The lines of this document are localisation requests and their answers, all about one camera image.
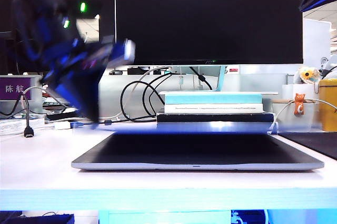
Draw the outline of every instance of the orange figurine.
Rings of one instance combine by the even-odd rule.
[[[294,111],[295,115],[304,115],[304,106],[303,106],[304,96],[305,96],[305,94],[296,93],[296,96],[295,96],[295,111]]]

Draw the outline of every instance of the black mouse pad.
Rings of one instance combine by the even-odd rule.
[[[337,132],[280,133],[279,135],[337,160]]]

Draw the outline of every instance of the ceiling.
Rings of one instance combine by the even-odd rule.
[[[337,29],[337,2],[329,3],[312,11],[303,13],[303,17],[332,23],[332,28]],[[98,40],[98,19],[82,19],[77,21],[78,29],[87,41]]]

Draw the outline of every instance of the name plate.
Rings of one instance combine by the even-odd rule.
[[[31,86],[31,77],[0,77],[0,100],[16,100],[18,95]],[[31,99],[31,91],[25,94]]]

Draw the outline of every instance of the white desk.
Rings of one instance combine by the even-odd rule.
[[[109,128],[45,129],[33,138],[2,137],[0,209],[337,208],[337,161],[278,136],[322,160],[325,167],[309,172],[101,172],[72,168],[72,160],[111,134]]]

